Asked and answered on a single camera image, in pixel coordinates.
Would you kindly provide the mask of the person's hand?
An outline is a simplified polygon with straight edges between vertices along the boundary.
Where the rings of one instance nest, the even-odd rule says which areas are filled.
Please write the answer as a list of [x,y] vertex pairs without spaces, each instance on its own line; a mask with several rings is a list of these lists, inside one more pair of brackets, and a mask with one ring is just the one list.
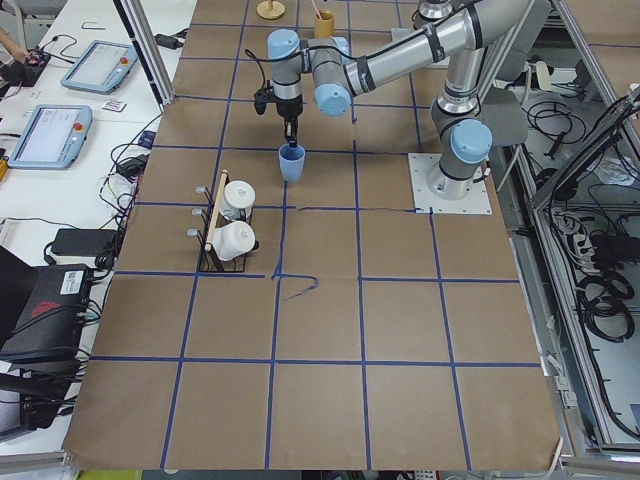
[[9,52],[14,60],[24,63],[29,52],[15,42],[4,28],[0,28],[0,43]]

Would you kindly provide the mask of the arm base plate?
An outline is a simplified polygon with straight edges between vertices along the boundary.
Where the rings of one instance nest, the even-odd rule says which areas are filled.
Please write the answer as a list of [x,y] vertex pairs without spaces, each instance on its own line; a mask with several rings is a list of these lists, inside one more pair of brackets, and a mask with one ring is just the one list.
[[440,169],[440,154],[410,153],[409,173],[414,209],[424,214],[491,215],[480,165],[467,180],[452,180]]
[[411,35],[414,32],[412,28],[392,28],[391,29],[391,41],[397,42],[405,37]]

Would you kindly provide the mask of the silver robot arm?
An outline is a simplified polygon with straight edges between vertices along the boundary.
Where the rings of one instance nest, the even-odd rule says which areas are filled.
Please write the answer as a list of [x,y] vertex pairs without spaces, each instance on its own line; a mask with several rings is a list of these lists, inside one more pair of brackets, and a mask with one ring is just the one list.
[[519,30],[533,4],[493,0],[436,1],[433,5],[436,15],[417,24],[414,31],[358,57],[349,56],[341,37],[306,40],[294,30],[272,32],[265,60],[271,75],[254,94],[257,114],[275,105],[284,122],[288,147],[297,148],[298,118],[303,112],[302,75],[313,78],[319,110],[335,117],[349,110],[357,96],[448,61],[443,89],[432,107],[442,154],[427,174],[427,185],[441,198],[464,198],[493,141],[491,130],[478,117],[478,83],[485,51],[509,32]]

